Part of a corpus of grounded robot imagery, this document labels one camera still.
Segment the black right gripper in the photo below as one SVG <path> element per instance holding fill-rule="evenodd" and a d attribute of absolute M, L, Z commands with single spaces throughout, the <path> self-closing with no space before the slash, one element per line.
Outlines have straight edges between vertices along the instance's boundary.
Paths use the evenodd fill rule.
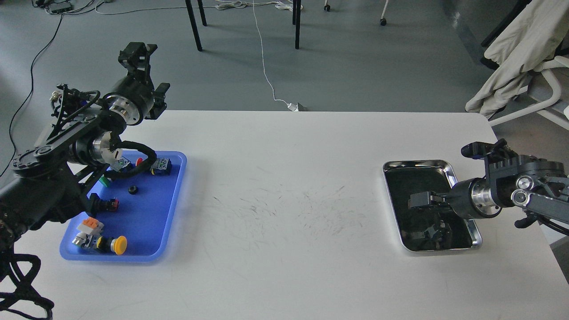
<path fill-rule="evenodd" d="M 453 211 L 462 219 L 490 219 L 498 216 L 502 207 L 491 196 L 488 182 L 484 178 L 472 178 L 460 181 L 448 194 L 434 191 L 422 191 L 410 195 L 407 201 L 409 209 L 445 208 Z"/>

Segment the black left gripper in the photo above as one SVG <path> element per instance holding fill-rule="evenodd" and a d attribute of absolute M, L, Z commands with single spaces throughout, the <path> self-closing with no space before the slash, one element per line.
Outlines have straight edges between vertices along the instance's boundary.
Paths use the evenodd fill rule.
<path fill-rule="evenodd" d="M 150 77 L 150 56 L 157 49 L 156 44 L 130 42 L 119 52 L 118 62 L 127 75 L 103 99 L 129 126 L 140 124 L 145 117 L 157 120 L 167 108 L 165 94 L 171 84 L 160 83 L 154 90 Z"/>

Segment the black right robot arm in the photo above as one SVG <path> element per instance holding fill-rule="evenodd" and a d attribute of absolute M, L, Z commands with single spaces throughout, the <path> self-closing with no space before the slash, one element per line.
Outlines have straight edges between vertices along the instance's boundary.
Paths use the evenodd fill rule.
<path fill-rule="evenodd" d="M 514 223 L 516 228 L 538 221 L 568 235 L 568 176 L 561 162 L 518 154 L 504 139 L 466 144 L 461 154 L 482 159 L 485 176 L 460 181 L 445 194 L 411 194 L 409 208 L 443 207 L 472 220 L 490 219 L 504 208 L 519 207 L 526 217 Z"/>

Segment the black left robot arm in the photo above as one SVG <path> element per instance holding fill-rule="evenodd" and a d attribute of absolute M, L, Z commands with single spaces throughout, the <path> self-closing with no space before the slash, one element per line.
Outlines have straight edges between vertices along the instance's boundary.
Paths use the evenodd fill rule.
<path fill-rule="evenodd" d="M 56 121 L 49 125 L 47 136 L 10 161 L 16 177 L 1 189 L 1 278 L 9 277 L 16 289 L 1 293 L 1 310 L 32 319 L 12 309 L 20 300 L 28 300 L 51 320 L 53 302 L 32 287 L 41 260 L 16 254 L 14 244 L 47 221 L 64 223 L 82 212 L 94 217 L 103 210 L 116 210 L 116 203 L 88 195 L 94 184 L 102 176 L 111 180 L 136 176 L 156 162 L 152 148 L 121 140 L 120 134 L 126 126 L 156 120 L 167 108 L 169 83 L 154 87 L 150 76 L 150 56 L 157 48 L 131 42 L 120 51 L 118 61 L 127 75 L 106 95 L 59 84 L 51 98 Z"/>

